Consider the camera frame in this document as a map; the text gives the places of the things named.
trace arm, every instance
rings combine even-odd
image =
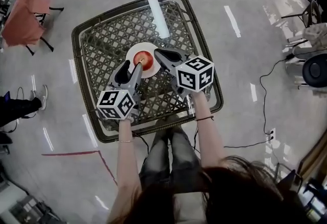
[[[133,199],[141,192],[131,122],[128,119],[121,120],[119,123],[117,181],[118,194],[108,221],[127,214],[132,208]]]
[[[193,103],[196,118],[203,119],[211,116],[211,111],[202,91],[193,92]],[[202,167],[217,167],[220,159],[224,158],[225,151],[216,125],[210,118],[198,121],[199,145]]]

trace plate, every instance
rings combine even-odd
[[[157,48],[158,48],[157,46],[155,46],[154,44],[149,43],[149,42],[140,42],[140,43],[133,45],[126,54],[126,60],[129,60],[131,62],[131,64],[129,65],[129,68],[128,68],[129,72],[132,73],[134,70],[134,67],[135,67],[134,62],[133,62],[134,56],[138,52],[141,52],[141,51],[149,52],[153,57],[153,65],[150,69],[142,72],[142,79],[152,77],[157,72],[159,72],[161,66],[157,62],[157,60],[154,58],[154,50],[156,50]]]

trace black and white cube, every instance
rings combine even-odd
[[[203,56],[197,56],[176,67],[179,87],[199,92],[214,81],[214,63]]]
[[[102,91],[97,103],[98,110],[106,119],[123,120],[129,115],[135,101],[127,90]]]

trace pink cloth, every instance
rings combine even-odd
[[[2,32],[8,46],[36,44],[45,29],[34,13],[49,14],[49,6],[50,0],[17,0]]]

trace gray pants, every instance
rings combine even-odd
[[[168,139],[173,154],[171,171]],[[160,184],[173,188],[175,193],[203,191],[200,160],[181,126],[156,133],[139,176],[143,189],[151,184]]]

